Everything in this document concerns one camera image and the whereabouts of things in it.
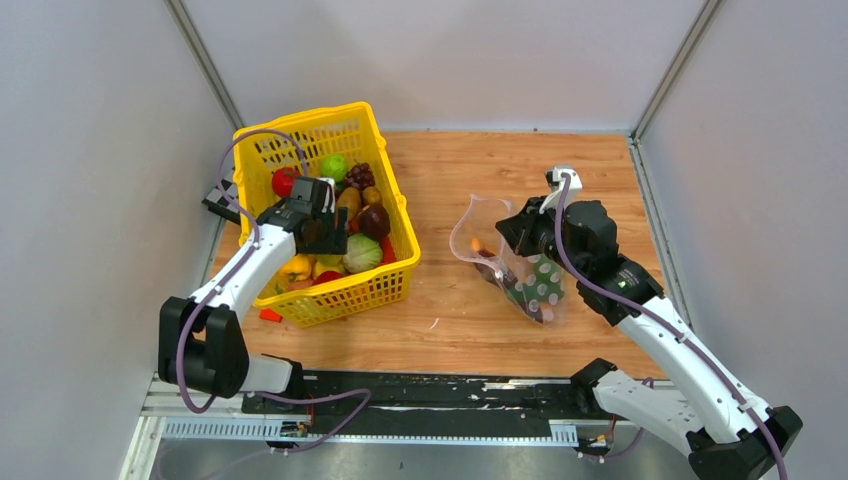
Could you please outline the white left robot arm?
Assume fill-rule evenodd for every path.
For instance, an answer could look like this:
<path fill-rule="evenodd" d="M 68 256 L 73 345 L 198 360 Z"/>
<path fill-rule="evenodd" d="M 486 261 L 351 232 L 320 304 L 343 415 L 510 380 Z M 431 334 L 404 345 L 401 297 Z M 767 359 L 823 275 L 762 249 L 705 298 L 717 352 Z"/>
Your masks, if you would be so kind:
<path fill-rule="evenodd" d="M 259 294 L 299 254 L 343 255 L 347 211 L 338 208 L 331 178 L 299 177 L 289 197 L 251 218 L 248 238 L 228 263 L 186 298 L 160 309 L 158 374 L 213 397 L 266 392 L 283 413 L 298 411 L 306 386 L 298 363 L 248 352 L 241 325 Z"/>

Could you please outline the green white cabbage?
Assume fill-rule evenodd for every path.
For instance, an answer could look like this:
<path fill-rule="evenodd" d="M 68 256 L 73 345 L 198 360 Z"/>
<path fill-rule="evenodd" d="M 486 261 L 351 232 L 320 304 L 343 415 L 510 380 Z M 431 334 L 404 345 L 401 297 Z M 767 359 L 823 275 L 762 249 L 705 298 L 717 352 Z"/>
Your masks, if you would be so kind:
<path fill-rule="evenodd" d="M 348 273 L 358 274 L 377 267 L 383 261 L 380 243 L 358 233 L 347 239 L 347 252 L 342 265 Z"/>

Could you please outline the green bell pepper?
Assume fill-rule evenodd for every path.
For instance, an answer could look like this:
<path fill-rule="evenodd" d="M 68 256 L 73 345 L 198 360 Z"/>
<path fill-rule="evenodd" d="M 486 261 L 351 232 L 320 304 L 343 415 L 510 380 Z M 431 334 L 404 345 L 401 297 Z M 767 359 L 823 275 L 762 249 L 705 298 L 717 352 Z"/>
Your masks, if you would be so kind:
<path fill-rule="evenodd" d="M 564 297 L 563 269 L 545 255 L 524 258 L 527 275 L 517 281 L 512 289 L 519 303 L 556 305 Z"/>

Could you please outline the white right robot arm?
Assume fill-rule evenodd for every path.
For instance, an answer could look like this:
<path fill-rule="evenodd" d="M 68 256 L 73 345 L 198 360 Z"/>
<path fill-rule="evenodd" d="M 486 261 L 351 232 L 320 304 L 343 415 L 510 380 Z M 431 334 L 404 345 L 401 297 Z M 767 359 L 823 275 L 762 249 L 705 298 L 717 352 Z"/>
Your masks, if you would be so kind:
<path fill-rule="evenodd" d="M 497 231 L 515 254 L 544 255 L 566 269 L 584 303 L 647 352 L 677 389 L 651 389 L 595 359 L 572 378 L 575 411 L 629 419 L 686 456 L 700 479 L 759 479 L 771 469 L 787 478 L 785 455 L 803 427 L 798 414 L 770 406 L 717 360 L 660 284 L 620 253 L 617 225 L 600 201 L 543 203 L 529 199 Z"/>

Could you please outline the clear zip top bag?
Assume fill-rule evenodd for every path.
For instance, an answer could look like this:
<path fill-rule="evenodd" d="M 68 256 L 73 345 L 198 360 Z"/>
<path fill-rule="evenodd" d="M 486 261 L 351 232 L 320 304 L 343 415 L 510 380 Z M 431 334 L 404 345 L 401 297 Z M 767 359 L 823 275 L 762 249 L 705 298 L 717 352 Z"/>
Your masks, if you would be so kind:
<path fill-rule="evenodd" d="M 497 268 L 498 264 L 496 260 L 485 259 L 472 250 L 470 241 L 473 237 L 477 237 L 491 252 L 493 252 L 515 273 L 519 281 L 523 280 L 527 275 L 524 261 L 525 257 L 513 254 L 501 234 L 495 228 L 495 223 L 497 221 L 508 218 L 518 211 L 519 208 L 514 206 L 514 204 L 509 200 L 472 194 L 470 196 L 467 209 L 450 233 L 449 248 L 452 254 L 458 260 L 466 262 L 473 267 L 475 263 L 482 263 L 488 264 L 493 268 Z M 528 318 L 518 307 L 514 306 L 510 302 L 510 300 L 498 287 L 491 285 L 500 295 L 503 296 L 505 301 L 508 302 L 511 307 L 520 312 L 525 318 L 540 325 L 551 326 L 563 323 L 567 316 L 565 276 L 566 271 L 563 269 L 563 299 L 553 306 L 548 304 L 539 304 L 544 317 L 542 323 L 537 323 Z"/>

